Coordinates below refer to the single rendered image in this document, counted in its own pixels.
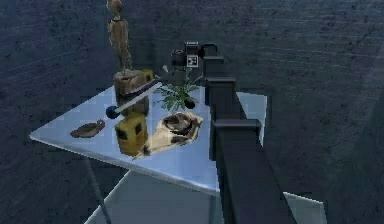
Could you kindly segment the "green house plant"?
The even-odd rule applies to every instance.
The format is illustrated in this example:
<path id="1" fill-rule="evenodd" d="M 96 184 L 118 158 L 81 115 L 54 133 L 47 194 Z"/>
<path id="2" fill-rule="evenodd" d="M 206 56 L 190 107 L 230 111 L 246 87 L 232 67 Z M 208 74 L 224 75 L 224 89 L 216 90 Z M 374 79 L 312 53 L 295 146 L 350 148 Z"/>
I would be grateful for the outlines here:
<path id="1" fill-rule="evenodd" d="M 185 111 L 186 109 L 188 109 L 184 105 L 184 98 L 182 96 L 183 86 L 186 83 L 191 82 L 185 82 L 183 85 L 167 84 L 165 87 L 159 88 L 162 99 L 158 100 L 158 103 L 161 103 L 161 107 L 163 109 L 167 109 L 169 112 L 178 112 L 179 110 Z M 194 97 L 192 98 L 194 99 L 196 106 L 198 100 Z"/>

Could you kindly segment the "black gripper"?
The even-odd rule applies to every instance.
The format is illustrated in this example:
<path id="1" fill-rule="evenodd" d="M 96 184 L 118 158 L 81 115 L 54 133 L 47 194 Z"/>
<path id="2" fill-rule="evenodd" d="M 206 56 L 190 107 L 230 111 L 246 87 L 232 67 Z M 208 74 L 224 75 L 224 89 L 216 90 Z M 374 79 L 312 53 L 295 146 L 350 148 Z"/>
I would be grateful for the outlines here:
<path id="1" fill-rule="evenodd" d="M 173 50 L 171 53 L 172 71 L 171 83 L 175 85 L 183 85 L 187 77 L 187 58 L 186 53 L 182 49 Z M 109 119 L 116 119 L 123 110 L 133 106 L 139 100 L 142 100 L 156 89 L 160 88 L 162 83 L 160 81 L 151 81 L 145 84 L 140 90 L 129 95 L 128 101 L 121 106 L 110 106 L 106 109 L 105 113 Z M 194 91 L 196 86 L 191 83 L 186 83 L 183 86 L 182 96 L 184 98 L 184 105 L 188 109 L 195 107 L 195 101 L 189 96 L 191 91 Z"/>

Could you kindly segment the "brown shallow dish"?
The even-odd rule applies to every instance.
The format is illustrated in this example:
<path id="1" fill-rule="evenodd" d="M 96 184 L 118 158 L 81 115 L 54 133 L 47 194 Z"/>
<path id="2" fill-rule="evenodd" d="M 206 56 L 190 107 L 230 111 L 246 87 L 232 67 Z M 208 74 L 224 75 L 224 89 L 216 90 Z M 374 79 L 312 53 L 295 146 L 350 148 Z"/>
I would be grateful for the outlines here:
<path id="1" fill-rule="evenodd" d="M 73 138 L 92 138 L 96 136 L 105 127 L 105 122 L 99 119 L 96 123 L 87 123 L 76 130 L 73 130 L 70 135 Z"/>

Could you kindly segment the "pale blue glass table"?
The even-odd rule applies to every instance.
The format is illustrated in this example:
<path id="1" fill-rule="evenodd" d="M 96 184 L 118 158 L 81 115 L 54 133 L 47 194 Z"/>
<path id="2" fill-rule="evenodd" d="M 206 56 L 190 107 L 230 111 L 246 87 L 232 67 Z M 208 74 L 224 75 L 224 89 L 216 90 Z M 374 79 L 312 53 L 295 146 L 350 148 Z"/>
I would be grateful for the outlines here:
<path id="1" fill-rule="evenodd" d="M 93 138 L 73 138 L 79 126 L 105 118 L 115 103 L 109 88 L 30 134 L 30 138 L 126 168 L 128 173 L 84 224 L 224 224 L 216 164 L 209 159 L 210 111 L 204 89 L 191 93 L 198 99 L 192 110 L 203 118 L 196 141 L 139 160 L 120 152 L 117 122 L 105 119 L 105 128 Z"/>

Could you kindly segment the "brown wooden figure statue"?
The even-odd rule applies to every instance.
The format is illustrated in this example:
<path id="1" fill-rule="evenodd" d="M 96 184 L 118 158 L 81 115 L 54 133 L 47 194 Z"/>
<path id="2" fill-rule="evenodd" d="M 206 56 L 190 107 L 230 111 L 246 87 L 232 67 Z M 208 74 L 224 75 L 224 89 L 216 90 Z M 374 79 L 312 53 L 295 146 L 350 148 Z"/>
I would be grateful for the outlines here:
<path id="1" fill-rule="evenodd" d="M 116 51 L 120 64 L 120 71 L 113 76 L 113 82 L 117 105 L 122 106 L 129 100 L 128 96 L 131 93 L 139 94 L 148 80 L 142 71 L 133 69 L 128 50 L 128 22 L 121 18 L 123 8 L 121 0 L 107 0 L 106 7 L 113 14 L 107 28 L 110 44 Z"/>

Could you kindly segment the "yellow box with dark holes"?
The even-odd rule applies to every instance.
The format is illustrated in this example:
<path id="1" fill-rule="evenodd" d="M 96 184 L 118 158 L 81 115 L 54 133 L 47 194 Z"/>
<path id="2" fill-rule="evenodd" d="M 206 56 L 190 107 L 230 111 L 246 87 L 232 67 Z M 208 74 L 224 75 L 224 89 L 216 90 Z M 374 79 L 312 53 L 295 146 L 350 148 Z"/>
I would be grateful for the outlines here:
<path id="1" fill-rule="evenodd" d="M 120 152 L 135 156 L 148 139 L 146 117 L 131 112 L 115 125 L 115 131 Z"/>

